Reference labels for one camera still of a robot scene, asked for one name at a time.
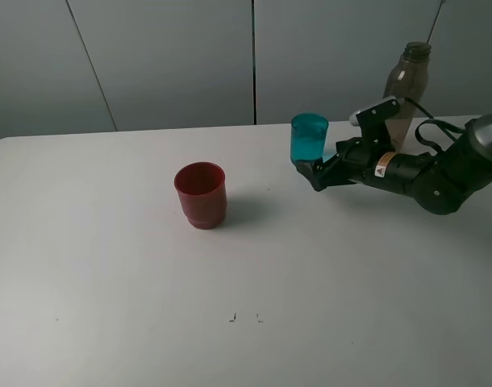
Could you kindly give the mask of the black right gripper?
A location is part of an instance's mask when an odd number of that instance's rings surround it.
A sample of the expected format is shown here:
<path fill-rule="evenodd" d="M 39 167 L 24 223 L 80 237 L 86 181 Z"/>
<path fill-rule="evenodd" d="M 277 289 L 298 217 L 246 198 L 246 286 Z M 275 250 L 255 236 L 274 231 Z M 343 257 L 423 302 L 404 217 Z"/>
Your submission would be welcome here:
<path fill-rule="evenodd" d="M 422 172 L 420 156 L 398 153 L 390 145 L 365 146 L 360 137 L 336 143 L 317 160 L 297 160 L 295 168 L 320 192 L 330 186 L 323 171 L 335 163 L 335 185 L 362 184 L 376 189 L 411 189 Z"/>

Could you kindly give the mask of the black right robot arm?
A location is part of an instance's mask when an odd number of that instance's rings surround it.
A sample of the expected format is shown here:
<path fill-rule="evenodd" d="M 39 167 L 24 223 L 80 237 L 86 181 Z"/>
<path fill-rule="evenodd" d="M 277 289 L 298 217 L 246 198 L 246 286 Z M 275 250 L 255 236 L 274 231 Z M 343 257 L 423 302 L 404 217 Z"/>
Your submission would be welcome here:
<path fill-rule="evenodd" d="M 336 143 L 328 161 L 298 160 L 297 171 L 316 191 L 362 184 L 413 198 L 426 211 L 447 215 L 492 182 L 492 114 L 472 119 L 453 144 L 417 139 L 435 150 L 409 155 L 391 145 L 386 121 L 375 110 L 357 115 L 361 136 Z"/>

